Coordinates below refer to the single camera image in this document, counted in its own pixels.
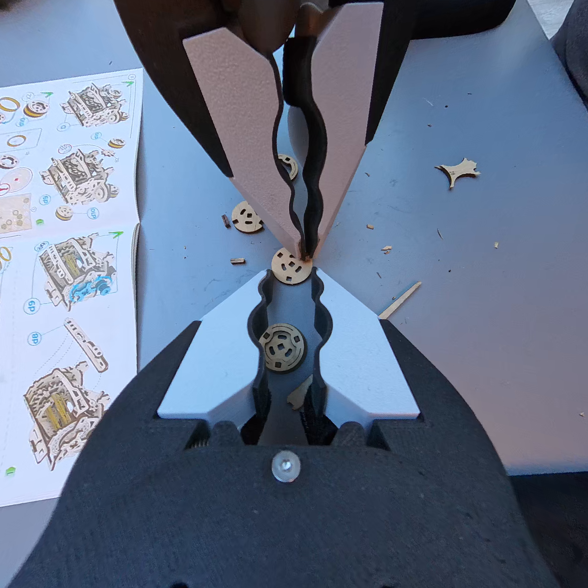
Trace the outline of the assembly instruction booklet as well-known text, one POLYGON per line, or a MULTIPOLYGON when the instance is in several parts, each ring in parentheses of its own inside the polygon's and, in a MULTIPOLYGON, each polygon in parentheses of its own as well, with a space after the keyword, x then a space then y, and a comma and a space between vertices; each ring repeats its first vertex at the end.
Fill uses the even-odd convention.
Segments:
POLYGON ((136 374, 142 70, 1 88, 1 506, 61 494, 136 374))

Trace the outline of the notched wooden disc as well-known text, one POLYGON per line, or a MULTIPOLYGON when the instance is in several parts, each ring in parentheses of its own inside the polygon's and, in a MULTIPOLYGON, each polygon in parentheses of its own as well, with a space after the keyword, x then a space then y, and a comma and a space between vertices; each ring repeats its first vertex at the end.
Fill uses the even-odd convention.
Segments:
POLYGON ((256 233, 263 229, 261 217, 247 202, 242 201, 232 210, 232 224, 242 233, 256 233))

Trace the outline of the pale wooden scrap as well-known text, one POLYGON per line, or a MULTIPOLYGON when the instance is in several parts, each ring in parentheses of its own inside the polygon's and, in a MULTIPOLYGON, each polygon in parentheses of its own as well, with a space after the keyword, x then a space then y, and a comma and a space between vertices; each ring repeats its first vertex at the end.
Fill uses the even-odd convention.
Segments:
POLYGON ((292 410, 300 410, 305 403, 308 389, 312 385, 313 374, 310 374, 300 385, 296 386, 286 398, 292 410))

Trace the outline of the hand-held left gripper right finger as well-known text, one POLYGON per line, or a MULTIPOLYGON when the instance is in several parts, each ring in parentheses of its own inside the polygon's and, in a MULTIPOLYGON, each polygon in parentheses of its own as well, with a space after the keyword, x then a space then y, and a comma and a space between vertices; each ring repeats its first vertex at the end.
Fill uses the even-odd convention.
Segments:
POLYGON ((321 341, 302 409, 305 432, 416 420, 420 409, 378 316, 324 271, 314 268, 311 279, 321 341))

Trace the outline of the star-shaped wooden scrap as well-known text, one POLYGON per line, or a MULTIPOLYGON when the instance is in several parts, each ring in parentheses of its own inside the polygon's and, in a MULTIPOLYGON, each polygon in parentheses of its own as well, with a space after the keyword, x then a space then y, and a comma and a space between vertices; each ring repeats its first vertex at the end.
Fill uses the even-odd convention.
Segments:
POLYGON ((447 176, 450 185, 449 189, 454 188, 455 181, 461 177, 475 178, 481 173, 477 170, 477 163, 473 160, 463 158, 457 165, 438 165, 436 169, 441 170, 447 176))

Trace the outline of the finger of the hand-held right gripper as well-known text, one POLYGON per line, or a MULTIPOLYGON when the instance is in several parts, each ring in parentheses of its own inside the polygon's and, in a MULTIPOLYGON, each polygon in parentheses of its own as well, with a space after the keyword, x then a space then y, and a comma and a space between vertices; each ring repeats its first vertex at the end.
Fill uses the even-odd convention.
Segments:
POLYGON ((184 39, 183 46, 231 181, 278 241, 304 258, 303 230, 292 208, 295 189, 277 157, 283 97, 273 55, 258 52, 227 28, 184 39))
POLYGON ((305 255, 320 251, 366 148, 382 2, 303 2, 283 53, 283 94, 307 128, 305 255))

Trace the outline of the wooden disc with square holes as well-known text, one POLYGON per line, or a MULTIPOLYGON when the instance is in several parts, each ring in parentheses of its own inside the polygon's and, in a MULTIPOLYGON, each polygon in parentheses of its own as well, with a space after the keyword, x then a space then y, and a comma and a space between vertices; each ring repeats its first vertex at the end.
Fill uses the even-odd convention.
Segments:
POLYGON ((300 260, 285 247, 282 247, 274 254, 270 268, 275 278, 281 283, 297 285, 303 283, 310 276, 313 260, 300 260))

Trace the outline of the long wooden strip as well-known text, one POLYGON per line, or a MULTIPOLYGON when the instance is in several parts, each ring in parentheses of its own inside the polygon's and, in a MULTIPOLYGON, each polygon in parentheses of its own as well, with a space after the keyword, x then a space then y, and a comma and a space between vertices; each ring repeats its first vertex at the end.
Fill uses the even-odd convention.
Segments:
POLYGON ((418 282, 414 283, 413 285, 411 285, 402 294, 395 297, 393 299, 393 302, 378 315, 378 318, 379 319, 389 319, 390 316, 393 313, 395 313, 401 307, 401 305, 403 305, 408 300, 408 298, 410 298, 410 296, 412 296, 412 294, 415 293, 415 291, 420 288, 421 285, 422 285, 422 282, 418 281, 418 282))

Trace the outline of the layered wooden wheel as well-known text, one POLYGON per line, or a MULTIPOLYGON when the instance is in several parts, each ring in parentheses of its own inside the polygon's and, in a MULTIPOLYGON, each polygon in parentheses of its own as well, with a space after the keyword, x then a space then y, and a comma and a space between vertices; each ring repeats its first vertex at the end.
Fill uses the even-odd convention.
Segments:
POLYGON ((304 361, 307 352, 303 333, 288 323, 268 326, 259 338, 265 355, 265 366, 276 373, 290 373, 304 361))

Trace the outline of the dark grey cloth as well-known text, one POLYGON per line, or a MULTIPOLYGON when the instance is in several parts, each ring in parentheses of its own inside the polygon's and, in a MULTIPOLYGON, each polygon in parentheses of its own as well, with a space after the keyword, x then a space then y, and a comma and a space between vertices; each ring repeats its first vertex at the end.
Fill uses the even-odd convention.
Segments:
POLYGON ((571 83, 587 106, 587 3, 576 1, 551 39, 571 83))

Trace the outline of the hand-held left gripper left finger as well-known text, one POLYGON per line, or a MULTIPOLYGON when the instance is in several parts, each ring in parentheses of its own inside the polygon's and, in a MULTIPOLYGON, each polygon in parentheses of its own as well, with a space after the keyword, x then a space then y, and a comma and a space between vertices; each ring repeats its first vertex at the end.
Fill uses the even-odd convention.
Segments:
POLYGON ((201 320, 158 416, 194 418, 238 429, 269 414, 270 391, 259 338, 268 327, 273 275, 261 271, 201 320))

